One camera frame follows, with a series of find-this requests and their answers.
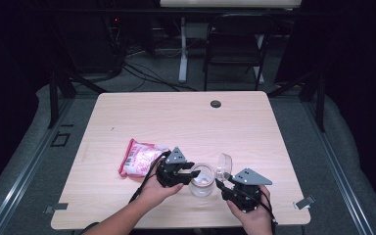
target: pink plastic bag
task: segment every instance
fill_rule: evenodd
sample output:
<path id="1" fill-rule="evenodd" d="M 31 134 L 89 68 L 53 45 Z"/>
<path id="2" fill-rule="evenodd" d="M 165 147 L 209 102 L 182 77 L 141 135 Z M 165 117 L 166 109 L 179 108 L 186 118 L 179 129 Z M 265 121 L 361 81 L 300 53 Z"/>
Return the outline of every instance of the pink plastic bag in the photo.
<path id="1" fill-rule="evenodd" d="M 121 177 L 144 177 L 153 162 L 168 148 L 148 143 L 138 143 L 131 139 L 127 147 L 126 155 L 121 162 L 118 174 Z"/>

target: forearm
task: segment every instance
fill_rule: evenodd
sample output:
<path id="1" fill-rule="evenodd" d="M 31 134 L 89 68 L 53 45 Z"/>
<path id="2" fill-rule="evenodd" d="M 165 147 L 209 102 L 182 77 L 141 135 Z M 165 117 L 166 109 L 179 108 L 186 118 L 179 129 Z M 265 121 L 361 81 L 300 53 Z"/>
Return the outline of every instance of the forearm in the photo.
<path id="1" fill-rule="evenodd" d="M 91 228 L 85 233 L 85 235 L 127 235 L 140 220 L 140 218 L 150 209 L 151 208 L 147 207 L 147 205 L 141 200 L 137 199 Z"/>

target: human arm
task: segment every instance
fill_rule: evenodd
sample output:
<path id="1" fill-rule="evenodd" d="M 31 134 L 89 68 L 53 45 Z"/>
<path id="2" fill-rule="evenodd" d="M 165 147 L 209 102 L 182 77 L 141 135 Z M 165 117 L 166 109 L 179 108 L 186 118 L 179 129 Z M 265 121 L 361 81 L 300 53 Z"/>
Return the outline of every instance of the human arm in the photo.
<path id="1" fill-rule="evenodd" d="M 179 192 L 182 186 L 183 184 L 177 184 L 171 188 L 164 188 L 158 181 L 157 176 L 152 175 L 136 200 L 92 227 L 84 234 L 127 235 L 143 215 L 163 202 L 165 198 Z"/>
<path id="2" fill-rule="evenodd" d="M 266 197 L 261 197 L 261 202 L 269 207 L 270 192 L 263 185 L 260 186 L 260 190 L 264 193 Z M 237 206 L 231 202 L 227 201 L 227 205 L 231 212 L 236 216 L 243 225 L 244 230 L 248 235 L 272 235 L 271 231 L 271 217 L 268 211 L 262 207 L 254 211 L 243 212 L 237 208 Z"/>

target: human hand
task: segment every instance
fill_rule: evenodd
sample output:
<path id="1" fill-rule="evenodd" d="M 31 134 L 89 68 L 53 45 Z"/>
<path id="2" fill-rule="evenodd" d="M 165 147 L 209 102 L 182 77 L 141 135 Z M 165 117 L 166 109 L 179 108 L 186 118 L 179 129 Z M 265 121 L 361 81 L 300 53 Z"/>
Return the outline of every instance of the human hand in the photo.
<path id="1" fill-rule="evenodd" d="M 157 168 L 160 162 L 161 161 L 159 161 L 152 169 L 152 172 L 149 175 L 150 178 L 146 182 L 145 186 L 142 189 L 142 192 L 140 193 L 139 198 L 137 199 L 143 201 L 146 204 L 146 206 L 149 207 L 149 209 L 153 209 L 161 202 L 163 202 L 165 198 L 176 194 L 184 186 L 182 183 L 180 183 L 170 188 L 164 188 L 162 184 L 158 181 L 158 178 L 156 176 Z"/>
<path id="2" fill-rule="evenodd" d="M 260 185 L 259 188 L 261 192 L 264 193 L 268 199 L 270 199 L 270 192 L 267 190 L 267 188 L 263 185 Z M 266 197 L 262 196 L 261 202 L 269 207 Z M 271 217 L 264 207 L 258 206 L 258 208 L 254 211 L 243 212 L 240 211 L 231 201 L 227 201 L 227 205 L 234 216 L 236 216 L 243 224 L 243 228 L 248 235 L 272 234 Z"/>

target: glass jar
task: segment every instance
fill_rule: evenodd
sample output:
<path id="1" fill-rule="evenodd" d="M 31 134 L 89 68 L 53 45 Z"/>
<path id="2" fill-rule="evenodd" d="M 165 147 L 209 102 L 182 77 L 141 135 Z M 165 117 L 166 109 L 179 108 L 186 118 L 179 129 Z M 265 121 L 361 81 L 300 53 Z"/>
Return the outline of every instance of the glass jar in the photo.
<path id="1" fill-rule="evenodd" d="M 214 183 L 214 171 L 208 164 L 195 164 L 192 168 L 194 170 L 200 170 L 200 174 L 191 180 L 189 184 L 189 189 L 192 194 L 197 197 L 206 197 L 211 192 Z"/>

